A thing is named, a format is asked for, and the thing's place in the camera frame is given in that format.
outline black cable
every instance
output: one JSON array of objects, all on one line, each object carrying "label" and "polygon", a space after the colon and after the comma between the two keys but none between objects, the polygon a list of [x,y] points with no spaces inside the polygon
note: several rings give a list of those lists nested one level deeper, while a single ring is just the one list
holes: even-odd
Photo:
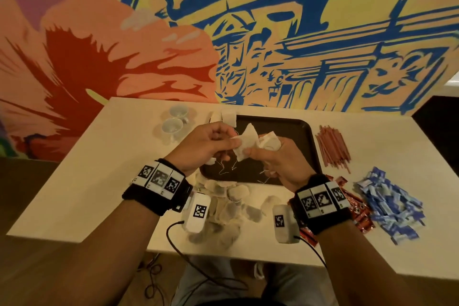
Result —
[{"label": "black cable", "polygon": [[146,286],[144,290],[144,295],[147,299],[153,299],[158,292],[159,296],[161,297],[161,301],[163,303],[163,306],[165,305],[164,302],[164,293],[163,291],[159,288],[159,285],[156,283],[154,276],[158,275],[162,270],[163,266],[161,264],[156,264],[156,261],[159,258],[159,253],[155,255],[155,257],[147,264],[146,269],[148,270],[150,274],[150,281],[151,284]]},{"label": "black cable", "polygon": [[[168,239],[169,241],[169,244],[172,246],[172,248],[177,252],[177,254],[179,254],[183,260],[185,260],[191,267],[193,267],[194,269],[196,269],[200,274],[202,274],[204,277],[206,277],[207,279],[202,281],[198,286],[196,286],[191,292],[190,294],[188,295],[185,303],[188,301],[188,299],[191,297],[191,295],[201,286],[203,285],[205,282],[212,282],[214,283],[215,285],[218,285],[218,286],[221,286],[223,288],[227,288],[227,289],[230,289],[230,290],[249,290],[249,286],[247,285],[247,283],[245,283],[244,281],[242,280],[239,280],[239,279],[233,279],[233,278],[226,278],[226,277],[216,277],[216,278],[213,278],[213,277],[210,277],[207,273],[205,273],[203,270],[201,270],[198,266],[196,266],[195,264],[193,264],[190,259],[184,255],[181,251],[179,251],[179,249],[172,243],[172,240],[170,239],[169,237],[169,230],[175,226],[175,225],[179,225],[179,224],[183,224],[184,221],[181,221],[181,222],[175,222],[174,224],[170,225],[167,230],[166,230],[166,238]],[[233,280],[233,281],[236,281],[236,282],[239,282],[241,284],[244,285],[244,287],[232,287],[232,286],[229,286],[229,285],[226,285],[224,283],[220,283],[218,282],[218,280]]]},{"label": "black cable", "polygon": [[320,259],[320,261],[322,262],[322,264],[324,264],[325,268],[327,268],[327,264],[325,264],[324,262],[324,259],[322,259],[322,257],[320,256],[320,254],[314,249],[314,247],[307,241],[305,240],[303,237],[299,237],[299,236],[293,236],[294,238],[296,239],[301,239],[304,243],[306,243],[309,247],[311,247],[311,249],[314,251],[314,253],[318,256],[318,258]]}]

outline tray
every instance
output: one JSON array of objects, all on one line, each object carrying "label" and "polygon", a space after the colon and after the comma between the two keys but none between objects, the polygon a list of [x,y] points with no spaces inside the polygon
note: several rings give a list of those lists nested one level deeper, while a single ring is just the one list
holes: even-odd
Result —
[{"label": "tray", "polygon": [[[236,121],[237,127],[235,129],[239,134],[242,134],[247,125],[252,123],[258,134],[274,131],[279,137],[293,139],[313,169],[318,173],[321,172],[311,127],[303,120],[238,115]],[[223,162],[223,165],[224,170],[218,163],[205,164],[200,167],[200,170],[207,179],[282,185],[278,178],[267,178],[261,173],[263,170],[261,161],[246,158],[241,162],[236,162],[236,156],[231,153],[231,160]]]}]

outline person's lap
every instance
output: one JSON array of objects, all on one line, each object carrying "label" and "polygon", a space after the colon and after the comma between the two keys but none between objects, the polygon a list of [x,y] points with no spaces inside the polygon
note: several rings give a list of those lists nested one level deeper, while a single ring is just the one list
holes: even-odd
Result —
[{"label": "person's lap", "polygon": [[[213,278],[234,278],[229,258],[195,256],[191,257],[191,262]],[[286,306],[337,305],[330,278],[324,268],[273,264],[269,277],[262,294],[263,299],[277,301]],[[185,301],[186,306],[196,306],[210,301],[246,297],[246,292],[243,290],[230,290],[205,282],[206,279],[192,266],[187,265],[171,306],[183,306]],[[221,280],[221,282],[234,287],[243,287],[236,281]]]}]

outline person's left hand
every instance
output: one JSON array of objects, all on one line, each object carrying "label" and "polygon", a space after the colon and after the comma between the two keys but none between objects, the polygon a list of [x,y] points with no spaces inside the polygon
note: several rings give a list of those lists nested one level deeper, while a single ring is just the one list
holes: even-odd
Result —
[{"label": "person's left hand", "polygon": [[189,176],[211,157],[228,161],[227,151],[241,144],[240,139],[231,139],[237,135],[231,126],[222,122],[199,125],[164,159]]}]

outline wall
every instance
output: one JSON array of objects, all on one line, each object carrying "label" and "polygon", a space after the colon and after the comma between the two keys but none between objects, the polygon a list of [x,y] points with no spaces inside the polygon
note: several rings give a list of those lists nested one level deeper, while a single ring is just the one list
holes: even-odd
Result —
[{"label": "wall", "polygon": [[112,96],[411,115],[458,30],[459,0],[0,0],[0,155],[61,160]]}]

